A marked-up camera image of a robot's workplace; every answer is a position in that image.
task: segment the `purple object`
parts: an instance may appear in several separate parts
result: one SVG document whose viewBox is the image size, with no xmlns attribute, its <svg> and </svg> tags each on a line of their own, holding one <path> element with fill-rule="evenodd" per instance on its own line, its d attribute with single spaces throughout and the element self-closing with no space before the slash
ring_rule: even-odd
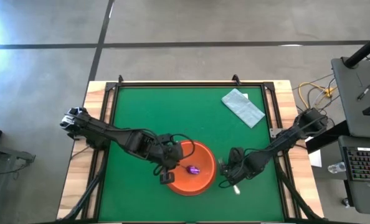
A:
<svg viewBox="0 0 370 224">
<path fill-rule="evenodd" d="M 187 166 L 186 171 L 190 174 L 199 174 L 200 170 L 196 166 Z"/>
</svg>

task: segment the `yellow cable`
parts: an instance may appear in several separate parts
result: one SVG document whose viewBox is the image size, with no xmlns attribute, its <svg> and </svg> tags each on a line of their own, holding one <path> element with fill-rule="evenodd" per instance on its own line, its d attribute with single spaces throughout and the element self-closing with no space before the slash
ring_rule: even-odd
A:
<svg viewBox="0 0 370 224">
<path fill-rule="evenodd" d="M 300 99 L 301 101 L 304 103 L 305 105 L 305 108 L 308 109 L 308 104 L 305 102 L 304 98 L 303 98 L 303 95 L 301 95 L 301 87 L 305 86 L 305 85 L 311 85 L 311 86 L 315 86 L 321 90 L 325 90 L 325 88 L 323 88 L 322 86 L 318 86 L 314 83 L 308 83 L 308 82 L 303 82 L 303 83 L 300 83 L 299 86 L 298 86 L 298 95 L 300 96 Z"/>
<path fill-rule="evenodd" d="M 334 87 L 334 88 L 332 89 L 332 91 L 330 91 L 330 90 L 329 90 L 329 96 L 330 96 L 330 95 L 332 95 L 332 94 L 333 94 L 333 91 L 335 91 L 336 89 L 337 89 L 337 86 L 336 86 L 336 87 Z M 319 102 L 317 102 L 317 104 L 315 104 L 315 105 L 316 105 L 316 106 L 319 106 L 319 104 L 322 102 L 322 100 L 325 98 L 325 96 L 326 96 L 326 95 L 323 95 L 323 96 L 322 96 L 322 98 L 321 98 L 321 100 L 320 100 Z"/>
<path fill-rule="evenodd" d="M 305 100 L 303 99 L 303 96 L 301 95 L 301 88 L 298 89 L 298 95 L 300 96 L 301 101 L 304 103 L 305 108 L 308 109 L 307 103 L 305 103 Z"/>
<path fill-rule="evenodd" d="M 322 86 L 318 86 L 317 84 L 314 84 L 314 83 L 308 83 L 308 82 L 303 82 L 303 83 L 300 83 L 298 88 L 302 87 L 302 86 L 305 86 L 305 85 L 311 85 L 311 86 L 315 86 L 317 88 L 320 88 L 321 90 L 324 90 L 325 88 L 322 87 Z"/>
</svg>

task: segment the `plastic bottle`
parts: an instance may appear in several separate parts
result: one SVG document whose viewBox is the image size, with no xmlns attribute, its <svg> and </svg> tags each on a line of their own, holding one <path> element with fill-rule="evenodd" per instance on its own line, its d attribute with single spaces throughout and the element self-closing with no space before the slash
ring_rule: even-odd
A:
<svg viewBox="0 0 370 224">
<path fill-rule="evenodd" d="M 339 162 L 333 165 L 328 166 L 328 171 L 332 174 L 337 174 L 338 172 L 346 171 L 346 165 L 344 162 Z"/>
</svg>

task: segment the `white paper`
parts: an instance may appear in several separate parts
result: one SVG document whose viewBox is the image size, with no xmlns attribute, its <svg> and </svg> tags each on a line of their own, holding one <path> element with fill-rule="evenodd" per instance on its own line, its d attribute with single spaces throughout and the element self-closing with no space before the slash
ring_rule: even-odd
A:
<svg viewBox="0 0 370 224">
<path fill-rule="evenodd" d="M 311 166 L 322 167 L 321 149 L 310 153 L 308 157 L 310 158 Z"/>
<path fill-rule="evenodd" d="M 311 139 L 313 139 L 314 137 L 308 137 L 306 140 L 305 140 L 305 142 L 308 142 L 309 140 L 311 140 Z"/>
</svg>

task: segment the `gray concrete floor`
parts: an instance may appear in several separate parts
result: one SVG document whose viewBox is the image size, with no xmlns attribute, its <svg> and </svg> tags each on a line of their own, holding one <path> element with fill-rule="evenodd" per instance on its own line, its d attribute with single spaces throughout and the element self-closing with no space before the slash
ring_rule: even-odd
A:
<svg viewBox="0 0 370 224">
<path fill-rule="evenodd" d="M 0 1 L 0 44 L 96 44 L 108 0 Z M 370 0 L 116 1 L 106 43 L 370 39 Z M 296 87 L 331 73 L 360 45 L 104 49 L 96 80 L 286 79 Z M 62 115 L 83 102 L 95 49 L 0 50 L 1 143 L 37 159 L 5 193 L 0 223 L 56 217 L 73 142 Z M 319 81 L 327 85 L 331 77 Z M 313 92 L 313 100 L 318 92 Z M 295 92 L 298 106 L 303 107 Z M 328 109 L 344 120 L 341 101 Z M 370 223 L 345 209 L 342 183 L 316 180 L 325 217 Z"/>
</svg>

